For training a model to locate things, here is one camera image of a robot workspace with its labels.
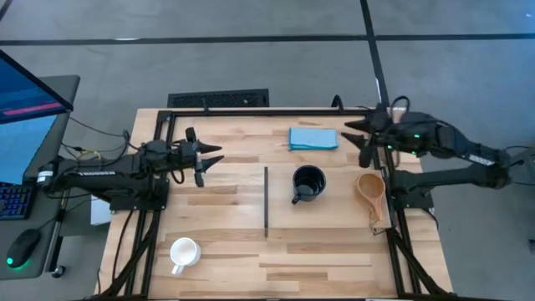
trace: wooden tabletop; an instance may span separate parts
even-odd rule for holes
[[[132,144],[152,139],[155,109],[139,110]],[[369,228],[369,208],[355,195],[354,180],[378,173],[358,165],[359,150],[339,136],[337,150],[288,151],[292,126],[336,129],[359,117],[180,117],[174,140],[193,126],[197,138],[224,155],[195,187],[171,181],[167,208],[161,214],[149,298],[356,298],[395,297],[390,255],[383,234]],[[317,200],[292,205],[292,175],[302,165],[324,171],[327,186]],[[268,176],[268,235],[264,235],[264,167]],[[401,169],[421,172],[420,162],[401,156]],[[388,212],[384,200],[384,212]],[[127,212],[112,219],[100,267],[103,288],[110,285],[117,242]],[[414,253],[446,290],[450,279],[433,220],[421,210],[406,210]],[[137,212],[125,232],[117,271],[127,262]],[[385,216],[374,227],[389,227]],[[181,275],[171,274],[171,244],[189,237],[201,246],[201,260]],[[405,289],[410,290],[406,262],[400,254]],[[140,261],[135,292],[140,291],[145,260]]]

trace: computer monitor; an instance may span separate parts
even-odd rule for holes
[[[72,110],[72,104],[0,50],[0,124]]]

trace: mug handle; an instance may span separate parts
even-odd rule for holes
[[[173,273],[173,275],[178,275],[178,274],[182,273],[183,270],[184,270],[184,266],[177,266],[176,265],[175,267],[173,267],[172,273]]]
[[[299,194],[295,195],[292,200],[292,204],[295,205],[299,202],[299,199],[301,199],[301,196]]]

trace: gray floor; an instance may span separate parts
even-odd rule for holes
[[[17,0],[0,39],[162,38],[362,34],[352,0]],[[369,1],[377,34],[535,33],[529,0]],[[534,145],[535,40],[379,42],[390,97],[495,147]],[[3,47],[36,75],[79,74],[74,116],[102,130],[131,129],[135,111],[169,93],[269,88],[272,106],[346,105],[379,99],[366,42]],[[69,144],[120,141],[70,124]],[[463,166],[422,160],[424,170]],[[535,294],[535,189],[436,189],[436,215],[453,287],[465,296],[530,300]],[[66,300],[92,293],[106,232],[68,238],[69,273],[0,283],[1,300]],[[74,254],[82,254],[79,261]]]

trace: desk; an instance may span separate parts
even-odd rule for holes
[[[138,110],[134,145],[152,139],[157,112]],[[341,137],[337,150],[288,151],[291,126],[351,131],[344,128],[344,122],[359,118],[177,118],[173,140],[184,138],[185,128],[194,126],[201,141],[223,147],[209,155],[225,155],[225,159],[206,173],[205,188],[196,188],[188,171],[184,184],[171,184],[167,208],[160,218],[149,298],[395,297],[386,237],[372,234],[368,210],[351,192],[356,176],[377,171],[361,169],[359,150]],[[290,203],[292,174],[305,164],[324,170],[327,188],[316,202],[294,207]],[[263,229],[264,166],[268,167],[269,180],[267,238]],[[414,156],[402,156],[401,167],[421,172]],[[103,288],[110,285],[117,242],[127,215],[120,212],[110,225],[100,266]],[[126,228],[118,272],[130,257],[136,215]],[[451,290],[435,223],[422,211],[407,211],[406,215],[415,255],[439,285]],[[386,218],[375,226],[389,225]],[[169,248],[180,237],[199,242],[202,256],[196,266],[172,276]],[[410,280],[401,255],[400,261],[409,291]],[[140,291],[144,264],[142,258],[135,293]]]
[[[41,80],[50,86],[50,88],[55,90],[59,95],[64,97],[64,99],[71,103],[74,102],[74,96],[76,95],[76,90],[78,89],[78,84],[80,81],[79,76],[49,76],[43,77]],[[56,117],[56,120],[52,124],[50,131],[43,141],[43,144],[35,154],[35,157],[24,173],[25,179],[29,180],[36,178],[38,168],[50,162],[55,156],[58,155],[59,147],[61,140],[64,137],[68,120],[68,113],[61,114]],[[29,228],[41,226],[50,218],[53,218],[58,213],[58,209],[59,200],[50,199],[41,191],[38,191],[31,209],[32,211],[30,212],[30,216],[27,220],[0,221],[0,237],[2,238],[2,243],[0,244],[0,254],[2,254],[3,261],[3,264],[0,264],[0,280],[35,278],[41,275],[45,262],[51,258],[51,256],[48,255],[51,255],[49,254],[50,242],[52,241],[54,229],[56,228],[54,222],[50,222],[41,229],[41,240],[28,260],[28,265],[25,265],[24,268],[16,270],[9,268],[4,261],[6,256],[5,254],[8,252],[11,243],[21,232]]]

